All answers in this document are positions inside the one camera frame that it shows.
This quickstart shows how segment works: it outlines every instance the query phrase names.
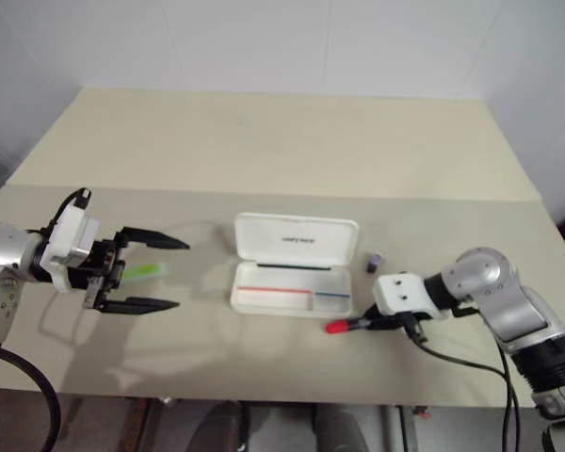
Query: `beige table surface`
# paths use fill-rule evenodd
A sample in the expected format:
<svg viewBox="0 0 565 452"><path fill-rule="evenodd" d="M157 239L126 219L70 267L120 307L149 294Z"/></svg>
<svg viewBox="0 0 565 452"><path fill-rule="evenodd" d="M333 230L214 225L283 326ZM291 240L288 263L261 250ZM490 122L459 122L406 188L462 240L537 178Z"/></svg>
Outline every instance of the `beige table surface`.
<svg viewBox="0 0 565 452"><path fill-rule="evenodd" d="M478 102L85 90L1 190L0 219L40 227L80 185L93 189L89 213L101 237L138 226L192 250L133 247L124 256L129 265L165 262L169 273L128 283L113 298L180 302L163 313L100 315L81 309L81 293L25 287L6 347L59 391L504 404L500 379L430 358L399 331L329 336L318 319L233 312L239 211L358 221L357 312L373 302L374 278L364 272L373 250L387 257L386 272L428 275L485 245L502 250L565 321L565 245ZM478 318L425 328L432 347L499 365ZM0 386L33 388L4 365Z"/></svg>

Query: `red stripe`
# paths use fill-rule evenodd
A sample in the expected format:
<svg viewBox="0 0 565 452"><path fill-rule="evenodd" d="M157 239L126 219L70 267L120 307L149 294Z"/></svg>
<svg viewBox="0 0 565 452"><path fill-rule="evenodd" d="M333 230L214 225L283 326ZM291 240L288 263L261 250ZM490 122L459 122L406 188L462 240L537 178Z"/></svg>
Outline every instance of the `red stripe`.
<svg viewBox="0 0 565 452"><path fill-rule="evenodd" d="M305 289L281 289L278 287L254 287L250 285L239 285L236 287L238 290L256 290L260 292L286 292L292 294L308 294L312 295L314 291Z"/></svg>

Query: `green object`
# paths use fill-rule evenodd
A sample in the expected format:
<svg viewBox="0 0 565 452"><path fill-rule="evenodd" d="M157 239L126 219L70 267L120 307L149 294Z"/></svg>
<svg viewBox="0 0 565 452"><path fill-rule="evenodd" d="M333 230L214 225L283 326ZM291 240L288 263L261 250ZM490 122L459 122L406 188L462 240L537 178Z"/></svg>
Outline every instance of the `green object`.
<svg viewBox="0 0 565 452"><path fill-rule="evenodd" d="M156 264L147 264L146 266L132 266L126 268L121 275L123 283L131 281L147 280L149 278L157 278L166 274L166 265L162 262Z"/></svg>

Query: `robotic arm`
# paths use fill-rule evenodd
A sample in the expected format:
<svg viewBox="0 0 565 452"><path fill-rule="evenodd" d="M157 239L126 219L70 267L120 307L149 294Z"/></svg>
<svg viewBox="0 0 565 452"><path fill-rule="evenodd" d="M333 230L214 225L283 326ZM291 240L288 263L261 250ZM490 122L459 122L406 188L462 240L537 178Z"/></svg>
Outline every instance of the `robotic arm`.
<svg viewBox="0 0 565 452"><path fill-rule="evenodd" d="M109 292L120 285L125 267L120 253L129 242L164 250L183 250L189 246L159 232L128 227L112 239L95 240L99 222L88 217L85 211L90 195L86 188L76 190L60 205L48 226L38 231L22 231L0 222L0 355L14 355L2 350L1 344L10 331L26 282L51 283L61 292L85 290L83 306L102 313L141 315L178 305L162 299L107 299ZM14 357L19 364L23 362L21 365L11 362L20 368L33 367L21 357ZM54 389L41 372L34 369L32 371L40 374L44 386L48 386L48 392L56 401L55 417L58 418ZM56 435L50 437L42 450L52 448L50 442L54 443Z"/></svg>
<svg viewBox="0 0 565 452"><path fill-rule="evenodd" d="M540 414L565 418L565 326L540 295L521 284L516 268L499 251L468 250L426 279L411 273L380 276L373 292L376 310L363 317L371 329L400 328L402 313L412 313L417 321L480 314L527 379ZM565 450L558 445L565 444L565 423L545 435L554 444L546 444L547 450Z"/></svg>

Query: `white wall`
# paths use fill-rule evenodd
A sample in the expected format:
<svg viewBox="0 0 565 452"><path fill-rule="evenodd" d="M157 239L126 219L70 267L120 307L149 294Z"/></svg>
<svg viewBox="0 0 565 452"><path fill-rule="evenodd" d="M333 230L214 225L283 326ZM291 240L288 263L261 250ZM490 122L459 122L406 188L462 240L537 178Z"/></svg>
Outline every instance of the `white wall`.
<svg viewBox="0 0 565 452"><path fill-rule="evenodd" d="M565 0L0 0L0 149L78 87L484 98L565 217Z"/></svg>

